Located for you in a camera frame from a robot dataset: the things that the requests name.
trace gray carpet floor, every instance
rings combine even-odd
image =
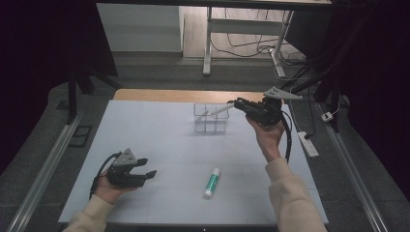
[[[220,90],[262,92],[284,82],[275,78],[273,65],[264,61],[213,61],[211,76],[202,76],[200,61],[171,58],[139,60],[138,65],[123,62],[118,65],[119,77],[113,78],[125,88]],[[292,76],[298,67],[286,67]],[[79,126],[89,130],[88,137],[74,137],[60,160],[40,204],[32,215],[26,231],[59,231],[64,228],[57,222],[70,194],[77,174],[93,142],[99,123],[115,91],[93,78],[96,86],[89,97]],[[311,138],[320,154],[308,159],[313,178],[329,218],[329,231],[373,231],[366,212],[354,191],[337,151],[325,130],[324,123],[309,95],[316,86],[300,93],[304,101],[293,101],[292,108],[299,130],[312,133]],[[55,87],[49,93],[48,106],[30,137],[18,152],[15,160],[0,177],[0,231],[6,231],[15,212],[39,173],[45,159],[67,121],[67,84]],[[395,185],[379,159],[350,127],[346,117],[348,105],[342,102],[338,127],[347,149],[353,156],[366,186],[372,194],[390,231],[410,231],[410,204]],[[203,231],[203,228],[128,227],[109,224],[106,231]],[[207,228],[207,231],[275,231],[274,228]]]

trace hand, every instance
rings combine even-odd
[[[256,132],[256,141],[259,144],[266,161],[270,162],[280,158],[278,146],[284,132],[283,123],[278,122],[274,126],[262,127],[248,117],[247,120]]]
[[[106,173],[107,170],[105,170],[100,176],[95,194],[107,203],[113,205],[115,201],[118,199],[118,197],[120,197],[123,193],[138,189],[118,188],[116,186],[113,186],[109,183],[108,179],[106,178]]]

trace white wall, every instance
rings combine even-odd
[[[112,51],[182,51],[181,7],[127,4],[97,4],[97,7]]]

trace sweater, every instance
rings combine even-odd
[[[292,173],[286,159],[280,158],[269,162],[265,170],[271,180],[269,196],[277,215],[279,230],[326,231],[304,182]],[[97,195],[93,195],[84,210],[75,213],[64,231],[104,231],[106,218],[113,207]]]

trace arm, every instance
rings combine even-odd
[[[136,188],[116,188],[105,177],[106,171],[99,179],[96,193],[81,212],[75,213],[69,226],[64,230],[71,231],[104,231],[106,218],[114,208],[115,201],[125,192]]]
[[[265,169],[271,179],[269,195],[280,231],[326,231],[302,179],[289,169],[280,156],[278,145],[283,124],[263,128],[248,119],[256,132],[256,140],[268,164]]]

